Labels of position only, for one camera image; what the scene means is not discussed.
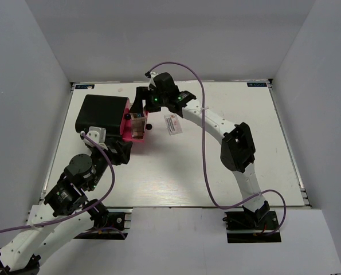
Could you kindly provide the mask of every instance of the label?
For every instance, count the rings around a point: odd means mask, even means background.
[[[246,85],[248,87],[267,87],[265,82],[247,82]]]
[[[175,114],[164,116],[166,127],[168,128],[169,135],[176,135],[182,133],[181,124],[179,123],[178,117]]]
[[[77,84],[75,89],[93,89],[95,84]]]

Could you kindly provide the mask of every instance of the cable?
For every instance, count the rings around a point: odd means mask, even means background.
[[[90,210],[90,209],[94,208],[95,206],[97,206],[103,200],[105,200],[106,197],[109,196],[109,194],[113,190],[114,183],[115,183],[115,173],[114,173],[113,165],[112,165],[111,161],[109,160],[107,154],[103,151],[103,149],[101,149],[101,147],[97,143],[95,143],[92,139],[87,137],[84,132],[81,132],[80,134],[81,134],[81,136],[86,138],[91,144],[93,144],[99,150],[99,152],[104,156],[105,160],[107,161],[107,163],[109,165],[109,168],[111,169],[111,173],[112,173],[112,183],[111,183],[111,186],[110,186],[109,190],[105,193],[105,195],[101,199],[99,199],[97,202],[93,203],[89,207],[87,207],[87,208],[85,208],[85,209],[83,209],[83,210],[81,210],[81,211],[79,211],[79,212],[77,212],[77,213],[75,213],[73,215],[65,217],[65,218],[57,219],[57,220],[51,221],[51,222],[41,222],[41,223],[34,224],[35,227],[43,227],[43,226],[47,226],[47,225],[55,225],[57,223],[64,222],[64,221],[67,221],[69,219],[72,219],[72,218],[74,218],[74,217],[76,217],[76,216],[78,216],[78,215],[80,215],[82,213],[85,213],[88,210]],[[30,226],[30,225],[23,225],[23,226],[17,226],[17,227],[11,227],[11,228],[7,228],[7,229],[2,229],[2,230],[0,230],[0,234],[1,233],[5,233],[5,232],[10,232],[10,231],[15,231],[15,230],[29,229],[31,227],[32,226]]]
[[[231,206],[221,206],[219,205],[216,200],[214,199],[214,196],[211,192],[211,188],[210,188],[210,184],[209,184],[209,179],[207,177],[207,168],[206,168],[206,123],[205,123],[205,88],[203,87],[203,83],[202,83],[202,80],[199,78],[199,76],[191,69],[189,68],[187,65],[184,65],[182,63],[178,63],[178,62],[173,62],[173,61],[165,61],[165,62],[161,62],[155,66],[153,66],[147,73],[146,75],[148,75],[148,73],[151,73],[152,70],[154,70],[155,68],[157,68],[158,66],[160,65],[163,65],[163,64],[174,64],[174,65],[178,65],[178,66],[181,66],[183,68],[186,68],[187,70],[189,70],[193,75],[194,77],[198,80],[200,86],[201,86],[201,90],[202,90],[202,166],[203,166],[203,176],[205,178],[205,184],[206,184],[206,188],[207,188],[207,192],[209,193],[209,196],[210,196],[210,199],[212,201],[212,203],[219,209],[222,209],[222,210],[228,210],[228,209],[232,209],[232,208],[235,208],[235,207],[238,207],[238,206],[241,206],[242,204],[246,203],[247,201],[259,196],[260,194],[254,194],[252,196],[250,196],[249,198],[246,198],[244,199],[243,201],[239,202],[239,203],[236,203],[235,205],[231,205]],[[286,203],[285,203],[285,199],[284,197],[276,190],[272,190],[272,189],[268,189],[268,190],[265,190],[263,192],[261,192],[261,194],[264,194],[264,193],[267,193],[267,192],[273,192],[273,193],[276,193],[277,195],[280,196],[281,200],[283,201],[283,204],[284,204],[284,216],[283,216],[283,219],[281,220],[281,223],[278,225],[278,227],[266,234],[266,235],[270,235],[270,234],[273,234],[275,232],[277,232],[281,226],[283,225],[284,221],[285,221],[285,217],[286,217],[286,211],[287,211],[287,207],[286,207]]]
[[[126,239],[126,236],[123,234],[122,231],[120,231],[119,229],[117,229],[115,227],[112,227],[112,226],[110,226],[110,227],[102,227],[102,228],[99,228],[99,229],[92,229],[92,230],[89,230],[87,232],[83,232],[83,233],[79,234],[78,237],[82,237],[84,235],[91,234],[91,233],[96,232],[96,231],[104,231],[104,230],[114,230],[114,231],[118,232],[123,237],[123,239]]]

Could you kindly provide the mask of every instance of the blue label on table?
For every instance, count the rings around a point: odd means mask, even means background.
[[[246,85],[248,87],[267,87],[265,82],[247,82]]]
[[[77,84],[75,89],[93,89],[94,87],[94,84]]]

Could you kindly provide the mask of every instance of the gray wall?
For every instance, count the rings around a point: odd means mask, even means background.
[[[0,0],[0,229],[22,225],[38,202],[69,90],[25,1]]]
[[[274,94],[315,207],[341,260],[341,0],[318,0],[274,80]]]
[[[203,79],[275,76],[314,0],[26,0],[70,81],[145,80],[161,61]],[[183,69],[168,70],[190,79]]]

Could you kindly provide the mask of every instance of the white floor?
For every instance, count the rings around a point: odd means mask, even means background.
[[[289,210],[282,243],[227,243],[223,216],[218,209],[137,208],[125,241],[74,239],[39,275],[341,273],[321,210]]]
[[[201,100],[197,82],[178,82],[179,89],[188,90]],[[86,94],[126,96],[135,98],[137,86],[146,83],[95,84],[94,89],[75,89],[62,137],[48,181],[48,191],[76,154],[88,152],[78,133],[75,121]],[[288,206],[304,205],[298,179],[285,144],[268,88],[248,88],[244,82],[206,82],[206,106],[226,120],[246,122],[252,130],[256,145],[256,174],[261,189],[276,189],[283,194]],[[146,132],[143,144],[134,144],[128,165],[115,167],[116,185],[104,201],[112,207],[136,206],[213,206],[206,191],[201,158],[201,129],[181,118],[183,133],[170,136],[164,115],[151,113],[153,125]],[[221,205],[241,200],[233,174],[220,161],[220,145],[206,137],[207,167],[210,186]],[[101,197],[109,188],[109,170],[89,198]],[[276,195],[267,194],[272,206],[281,206]]]

